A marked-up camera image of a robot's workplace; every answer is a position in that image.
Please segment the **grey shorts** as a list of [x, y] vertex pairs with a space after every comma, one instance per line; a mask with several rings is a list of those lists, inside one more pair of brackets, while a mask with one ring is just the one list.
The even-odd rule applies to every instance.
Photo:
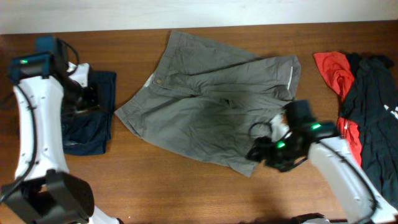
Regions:
[[142, 88], [116, 116], [137, 137], [249, 177], [254, 140], [275, 137], [282, 108], [296, 96], [301, 65], [294, 55], [262, 58], [243, 49], [173, 31]]

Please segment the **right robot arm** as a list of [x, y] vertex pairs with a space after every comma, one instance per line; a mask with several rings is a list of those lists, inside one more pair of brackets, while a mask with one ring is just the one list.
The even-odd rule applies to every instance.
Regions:
[[397, 223], [397, 210], [377, 191], [332, 122], [318, 122], [308, 101], [284, 106], [288, 130], [277, 139], [255, 139], [246, 157], [288, 172], [310, 161], [328, 182], [348, 223]]

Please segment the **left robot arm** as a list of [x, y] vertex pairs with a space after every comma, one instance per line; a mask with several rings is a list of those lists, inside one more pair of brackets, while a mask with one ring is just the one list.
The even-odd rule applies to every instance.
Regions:
[[107, 110], [96, 73], [87, 63], [71, 63], [70, 51], [65, 41], [45, 36], [34, 54], [10, 62], [20, 153], [1, 202], [25, 223], [119, 223], [95, 205], [89, 183], [71, 175], [65, 160], [62, 117]]

